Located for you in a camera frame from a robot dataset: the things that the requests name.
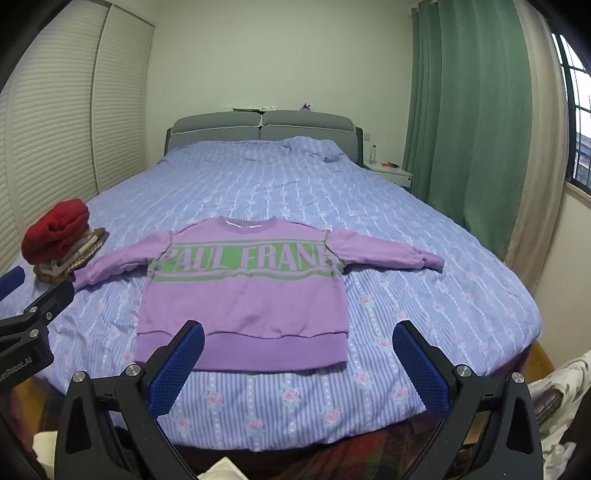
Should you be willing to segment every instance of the white nightstand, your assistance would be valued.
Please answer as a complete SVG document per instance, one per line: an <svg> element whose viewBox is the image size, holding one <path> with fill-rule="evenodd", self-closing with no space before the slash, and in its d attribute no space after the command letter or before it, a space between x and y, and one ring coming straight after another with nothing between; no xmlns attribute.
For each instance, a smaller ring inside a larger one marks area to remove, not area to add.
<svg viewBox="0 0 591 480"><path fill-rule="evenodd" d="M376 172L380 177L385 178L392 183L400 187L410 188L411 183L413 182L413 174L409 173L401 168L389 168L384 167L380 162L378 163L369 163L368 160L365 160L363 164L370 170Z"/></svg>

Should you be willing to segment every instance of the blue gripper pad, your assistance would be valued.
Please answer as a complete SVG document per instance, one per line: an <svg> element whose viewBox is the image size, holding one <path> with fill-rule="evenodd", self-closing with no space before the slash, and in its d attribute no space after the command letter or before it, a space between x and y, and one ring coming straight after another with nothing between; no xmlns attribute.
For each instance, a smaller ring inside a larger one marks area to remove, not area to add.
<svg viewBox="0 0 591 480"><path fill-rule="evenodd" d="M411 332L409 332L406 326L407 323L410 322L400 322L394 327L392 334L394 352L400 363L402 363L427 411L437 415L443 421L451 409L449 384L438 372ZM420 336L425 348L433 348L428 345L427 341L412 324L409 325L409 328L414 329L415 335L418 334ZM451 362L448 361L448 363L451 373L453 366Z"/></svg>
<svg viewBox="0 0 591 480"><path fill-rule="evenodd" d="M25 281L25 271L22 267L14 267L0 277L0 301L8 297Z"/></svg>
<svg viewBox="0 0 591 480"><path fill-rule="evenodd" d="M148 387L148 411L153 418L170 412L204 347L205 332L201 324L195 322Z"/></svg>

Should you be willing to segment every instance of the sweatshirt hem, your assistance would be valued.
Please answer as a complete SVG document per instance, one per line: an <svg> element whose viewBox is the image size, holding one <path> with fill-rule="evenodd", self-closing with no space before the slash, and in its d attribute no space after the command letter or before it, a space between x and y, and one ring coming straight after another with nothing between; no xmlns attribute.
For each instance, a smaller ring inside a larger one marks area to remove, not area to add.
<svg viewBox="0 0 591 480"><path fill-rule="evenodd" d="M145 363L172 335L140 333L135 360ZM237 333L212 333L195 370L290 372L310 370L347 361L347 334L324 333L313 337L256 338Z"/></svg>

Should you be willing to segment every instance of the gray headboard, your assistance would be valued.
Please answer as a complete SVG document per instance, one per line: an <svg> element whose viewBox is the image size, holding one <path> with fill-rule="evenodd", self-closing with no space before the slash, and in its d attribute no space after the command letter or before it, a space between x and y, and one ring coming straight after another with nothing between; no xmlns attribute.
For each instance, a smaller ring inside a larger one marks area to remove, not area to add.
<svg viewBox="0 0 591 480"><path fill-rule="evenodd" d="M164 154L203 140L283 140L291 137L333 140L355 163L363 163L363 131L344 116L292 110L218 112L177 120L166 135Z"/></svg>

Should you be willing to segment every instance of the green curtain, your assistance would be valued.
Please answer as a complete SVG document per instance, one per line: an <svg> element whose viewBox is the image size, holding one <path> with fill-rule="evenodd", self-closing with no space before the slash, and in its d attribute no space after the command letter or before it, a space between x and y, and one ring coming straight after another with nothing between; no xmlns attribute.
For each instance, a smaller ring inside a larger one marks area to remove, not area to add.
<svg viewBox="0 0 591 480"><path fill-rule="evenodd" d="M513 0L424 0L413 10L403 167L411 192L503 259L530 152L530 65Z"/></svg>

